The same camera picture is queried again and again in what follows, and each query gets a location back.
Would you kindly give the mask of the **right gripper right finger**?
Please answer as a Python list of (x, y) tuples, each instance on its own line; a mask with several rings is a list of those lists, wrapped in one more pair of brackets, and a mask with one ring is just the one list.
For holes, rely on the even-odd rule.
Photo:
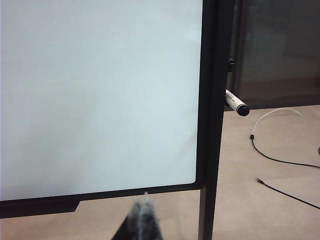
[(141, 239), (163, 240), (159, 220), (155, 213), (154, 203), (147, 192), (144, 193), (141, 206)]

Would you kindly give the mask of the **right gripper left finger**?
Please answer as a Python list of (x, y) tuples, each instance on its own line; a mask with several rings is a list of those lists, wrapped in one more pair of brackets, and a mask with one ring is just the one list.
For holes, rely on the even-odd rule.
[(112, 240), (136, 240), (138, 238), (138, 220), (141, 207), (141, 202), (135, 200)]

